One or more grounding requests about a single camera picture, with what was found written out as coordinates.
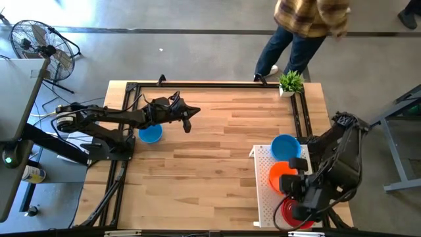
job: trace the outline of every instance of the potted plant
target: potted plant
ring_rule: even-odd
[[[281,97],[291,97],[295,92],[301,92],[303,89],[303,79],[297,71],[289,71],[288,74],[282,74],[279,77],[279,93]]]

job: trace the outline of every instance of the can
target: can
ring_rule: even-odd
[[[27,181],[32,184],[39,184],[45,178],[45,171],[37,167],[26,165],[22,181]]]

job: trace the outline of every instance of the fan grille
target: fan grille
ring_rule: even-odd
[[[46,34],[42,36],[39,32],[34,31],[33,26],[40,27]],[[62,39],[59,35],[53,33],[49,30],[48,25],[38,22],[35,20],[22,20],[16,23],[11,32],[11,43],[16,56],[20,59],[27,58],[26,55],[37,54],[39,53],[39,49],[42,46],[52,45],[58,52],[62,51],[68,55],[68,57],[60,57],[63,63],[66,63],[66,66],[57,59],[58,55],[52,55],[49,57],[50,64],[48,65],[47,69],[50,72],[50,78],[52,80],[64,80],[72,74],[74,69],[74,54],[72,49],[70,48],[69,44],[66,40]],[[37,39],[42,39],[46,42],[46,45],[42,45],[42,43],[38,42]],[[26,48],[24,46],[24,39],[27,39],[30,42],[30,47]]]

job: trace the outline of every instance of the orange cup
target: orange cup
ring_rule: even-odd
[[[269,171],[269,186],[279,194],[282,194],[279,190],[279,177],[283,174],[297,174],[297,170],[290,169],[288,161],[279,161],[272,165]]]

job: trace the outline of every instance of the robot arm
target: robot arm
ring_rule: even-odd
[[[306,142],[318,171],[280,178],[280,189],[298,201],[293,208],[294,219],[321,221],[322,214],[336,203],[349,201],[361,182],[360,148],[369,126],[348,113],[338,113],[332,120],[335,123],[327,132]],[[291,167],[297,163],[290,162],[290,168],[305,170],[305,167]]]
[[[135,111],[72,103],[56,108],[55,120],[58,130],[61,132],[83,132],[105,141],[111,151],[124,151],[130,147],[127,141],[132,134],[125,136],[121,130],[108,130],[95,122],[115,122],[128,124],[133,128],[145,129],[156,124],[182,120],[184,132],[190,132],[189,119],[199,111],[200,108],[186,105],[184,99],[180,98],[180,92],[176,92],[169,98],[160,97],[152,102],[147,102],[146,106]]]

